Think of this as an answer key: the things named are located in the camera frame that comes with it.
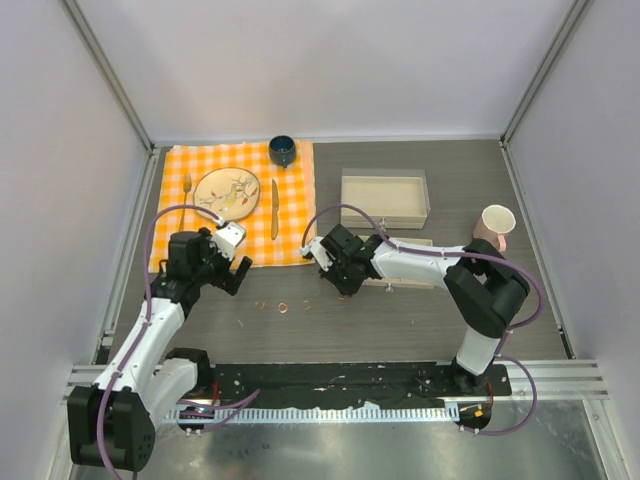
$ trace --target pink cup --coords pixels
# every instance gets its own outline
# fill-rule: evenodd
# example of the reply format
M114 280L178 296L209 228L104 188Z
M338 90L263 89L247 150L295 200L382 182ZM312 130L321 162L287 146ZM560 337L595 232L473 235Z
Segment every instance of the pink cup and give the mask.
M489 205L482 211L480 220L473 230L473 238L482 238L499 252L507 249L507 236L516 227L516 217L502 205Z

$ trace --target wooden tray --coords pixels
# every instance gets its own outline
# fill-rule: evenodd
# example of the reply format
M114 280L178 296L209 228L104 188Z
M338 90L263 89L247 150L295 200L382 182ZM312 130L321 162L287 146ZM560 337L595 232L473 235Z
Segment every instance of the wooden tray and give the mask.
M430 210L424 170L345 168L341 200L386 228L422 229ZM343 209L340 221L345 227L369 227L352 210Z

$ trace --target plate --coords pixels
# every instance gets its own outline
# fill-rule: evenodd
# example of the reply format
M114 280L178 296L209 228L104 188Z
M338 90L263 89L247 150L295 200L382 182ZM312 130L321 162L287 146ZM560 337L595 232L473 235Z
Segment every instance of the plate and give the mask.
M222 168L207 173L193 192L193 204L204 207L225 220L240 220L249 215L260 198L260 181L248 170ZM196 210L199 215L212 217Z

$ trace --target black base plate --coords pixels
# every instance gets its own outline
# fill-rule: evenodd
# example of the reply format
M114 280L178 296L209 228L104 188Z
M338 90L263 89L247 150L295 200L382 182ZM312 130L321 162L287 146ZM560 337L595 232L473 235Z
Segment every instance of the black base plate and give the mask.
M259 388L254 408L344 409L365 401L386 409L427 408L441 407L438 397L487 396L486 385L467 393L456 388L453 370L436 362L218 364L214 375L223 405ZM494 396L511 395L503 365L491 365L487 375ZM427 379L432 389L425 388Z

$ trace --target knife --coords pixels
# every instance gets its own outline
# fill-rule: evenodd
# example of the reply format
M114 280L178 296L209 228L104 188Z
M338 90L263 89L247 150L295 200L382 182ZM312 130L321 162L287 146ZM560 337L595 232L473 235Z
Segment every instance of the knife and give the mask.
M278 195L278 184L271 180L271 240L278 236L278 209L280 208L280 196Z

